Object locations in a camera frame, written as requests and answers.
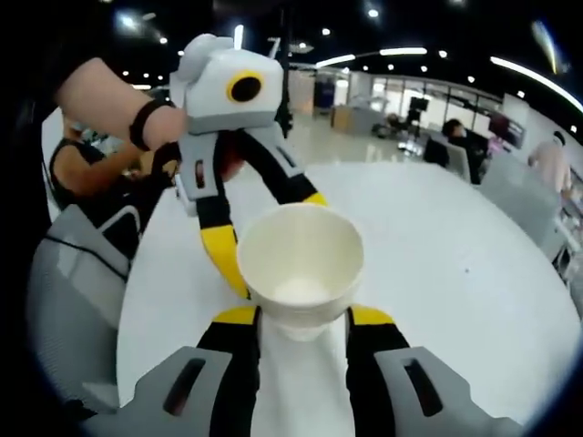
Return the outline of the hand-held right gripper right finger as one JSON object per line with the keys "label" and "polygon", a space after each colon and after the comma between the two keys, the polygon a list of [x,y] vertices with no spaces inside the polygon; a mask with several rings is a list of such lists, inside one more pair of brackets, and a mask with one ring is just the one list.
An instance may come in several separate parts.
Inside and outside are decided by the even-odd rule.
{"label": "hand-held right gripper right finger", "polygon": [[424,347],[412,348],[381,310],[346,311],[346,385],[358,436],[471,436],[467,381]]}

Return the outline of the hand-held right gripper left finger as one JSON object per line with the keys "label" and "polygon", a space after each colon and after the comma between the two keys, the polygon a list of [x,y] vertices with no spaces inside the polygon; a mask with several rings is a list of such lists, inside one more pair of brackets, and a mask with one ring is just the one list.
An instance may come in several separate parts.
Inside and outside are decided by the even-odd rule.
{"label": "hand-held right gripper left finger", "polygon": [[216,316],[194,347],[182,347],[135,387],[136,436],[249,436],[260,388],[261,309]]}

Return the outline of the person's left hand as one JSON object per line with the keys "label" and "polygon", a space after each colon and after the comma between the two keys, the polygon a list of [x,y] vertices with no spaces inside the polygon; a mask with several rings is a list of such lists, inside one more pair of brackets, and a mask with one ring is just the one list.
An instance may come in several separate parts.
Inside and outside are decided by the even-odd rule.
{"label": "person's left hand", "polygon": [[[154,153],[153,169],[162,169],[170,162],[172,154],[167,144],[177,142],[186,133],[187,127],[186,113],[179,108],[163,106],[149,116],[143,128],[143,139]],[[232,134],[222,136],[220,146],[220,175],[224,181],[228,181],[240,171],[244,160]]]}

